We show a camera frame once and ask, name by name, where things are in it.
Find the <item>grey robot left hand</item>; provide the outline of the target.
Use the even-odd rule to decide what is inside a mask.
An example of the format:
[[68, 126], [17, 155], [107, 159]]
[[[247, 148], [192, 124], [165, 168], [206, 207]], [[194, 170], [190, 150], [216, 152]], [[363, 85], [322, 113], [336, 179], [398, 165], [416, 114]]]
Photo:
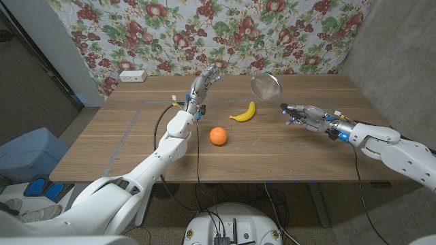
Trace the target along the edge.
[[217, 75], [214, 63], [203, 71], [191, 84], [187, 94], [187, 102], [184, 105], [184, 111], [195, 115], [198, 111], [198, 106], [206, 98], [207, 90], [220, 78], [221, 76]]

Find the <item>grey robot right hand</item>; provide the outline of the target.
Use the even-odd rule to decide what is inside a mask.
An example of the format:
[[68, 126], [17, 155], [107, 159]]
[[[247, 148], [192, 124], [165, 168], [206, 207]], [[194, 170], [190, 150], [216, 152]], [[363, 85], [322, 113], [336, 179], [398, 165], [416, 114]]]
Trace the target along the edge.
[[290, 116], [290, 120], [286, 122], [286, 125], [302, 125], [313, 132], [324, 132], [331, 140], [340, 139], [343, 142], [348, 142], [356, 125], [356, 122], [346, 119], [341, 114], [331, 116], [324, 110], [312, 105], [282, 103], [280, 108], [283, 110], [283, 114]]

